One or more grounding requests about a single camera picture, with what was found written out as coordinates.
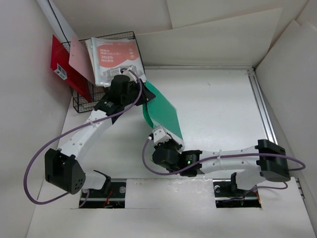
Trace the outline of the clear sleeve map brochure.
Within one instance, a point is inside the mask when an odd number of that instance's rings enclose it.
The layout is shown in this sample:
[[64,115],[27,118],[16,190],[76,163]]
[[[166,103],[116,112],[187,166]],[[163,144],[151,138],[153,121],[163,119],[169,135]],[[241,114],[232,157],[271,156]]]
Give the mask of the clear sleeve map brochure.
[[88,50],[88,54],[89,54],[89,58],[90,58],[90,62],[92,65],[92,70],[93,70],[93,80],[92,80],[92,84],[96,86],[96,79],[95,79],[95,66],[94,66],[94,58],[93,58],[93,47],[92,47],[92,39],[88,39],[85,41],[87,50]]

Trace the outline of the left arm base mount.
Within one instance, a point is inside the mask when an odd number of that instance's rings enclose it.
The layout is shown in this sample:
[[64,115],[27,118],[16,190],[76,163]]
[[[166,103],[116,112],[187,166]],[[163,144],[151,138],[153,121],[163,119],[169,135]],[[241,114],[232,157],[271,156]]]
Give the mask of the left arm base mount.
[[123,209],[125,208],[126,179],[115,178],[94,170],[86,176],[79,200],[79,208]]

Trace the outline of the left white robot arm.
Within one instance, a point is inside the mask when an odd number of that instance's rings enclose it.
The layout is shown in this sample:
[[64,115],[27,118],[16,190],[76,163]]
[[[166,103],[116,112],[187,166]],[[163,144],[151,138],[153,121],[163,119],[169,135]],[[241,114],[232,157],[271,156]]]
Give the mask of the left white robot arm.
[[85,155],[128,106],[143,105],[154,98],[155,94],[142,81],[132,81],[126,75],[115,76],[85,125],[60,148],[45,153],[45,180],[70,194],[93,189],[98,196],[108,195],[110,176],[97,170],[85,172],[81,167]]

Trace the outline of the red plastic folder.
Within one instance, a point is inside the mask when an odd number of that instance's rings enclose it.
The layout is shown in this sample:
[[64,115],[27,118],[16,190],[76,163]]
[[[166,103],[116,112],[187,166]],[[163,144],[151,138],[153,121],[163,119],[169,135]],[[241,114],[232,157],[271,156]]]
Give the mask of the red plastic folder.
[[51,69],[72,89],[92,102],[87,80],[69,65],[70,54],[58,38],[53,35]]

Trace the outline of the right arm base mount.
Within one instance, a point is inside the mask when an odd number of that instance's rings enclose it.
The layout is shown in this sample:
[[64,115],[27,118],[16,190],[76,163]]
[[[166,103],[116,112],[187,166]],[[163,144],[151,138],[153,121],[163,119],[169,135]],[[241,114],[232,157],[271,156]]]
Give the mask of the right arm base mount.
[[216,208],[261,208],[257,186],[238,189],[235,179],[212,179]]

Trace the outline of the green plastic folder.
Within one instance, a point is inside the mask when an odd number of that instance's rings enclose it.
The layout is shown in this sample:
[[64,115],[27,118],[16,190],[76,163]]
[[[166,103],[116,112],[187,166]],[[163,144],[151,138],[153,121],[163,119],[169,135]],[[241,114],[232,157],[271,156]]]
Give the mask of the green plastic folder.
[[147,81],[145,86],[156,96],[143,105],[143,116],[148,125],[152,129],[161,125],[166,132],[183,139],[176,108],[152,83]]

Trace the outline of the clear sleeve orange 2025 brochure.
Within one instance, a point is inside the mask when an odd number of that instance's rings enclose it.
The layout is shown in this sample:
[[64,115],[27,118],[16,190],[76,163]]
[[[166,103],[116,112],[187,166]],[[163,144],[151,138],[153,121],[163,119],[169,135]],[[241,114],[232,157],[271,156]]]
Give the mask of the clear sleeve orange 2025 brochure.
[[135,39],[91,39],[94,63],[95,84],[109,87],[123,68],[132,70],[143,82],[146,82],[141,54]]

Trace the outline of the pink paper folder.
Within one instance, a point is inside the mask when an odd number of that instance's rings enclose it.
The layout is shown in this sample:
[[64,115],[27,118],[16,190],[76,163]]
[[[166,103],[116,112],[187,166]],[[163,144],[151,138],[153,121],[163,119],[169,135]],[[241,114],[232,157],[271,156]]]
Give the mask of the pink paper folder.
[[88,50],[75,36],[71,37],[69,54],[69,65],[95,85],[95,77]]

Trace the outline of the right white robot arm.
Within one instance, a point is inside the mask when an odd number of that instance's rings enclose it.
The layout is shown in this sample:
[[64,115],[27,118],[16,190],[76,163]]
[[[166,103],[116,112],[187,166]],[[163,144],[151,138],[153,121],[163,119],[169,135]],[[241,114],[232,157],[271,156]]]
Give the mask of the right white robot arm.
[[235,151],[183,151],[170,134],[153,134],[152,161],[167,170],[167,175],[195,177],[218,171],[232,171],[230,192],[241,195],[263,181],[288,182],[290,173],[284,148],[261,139],[257,145]]

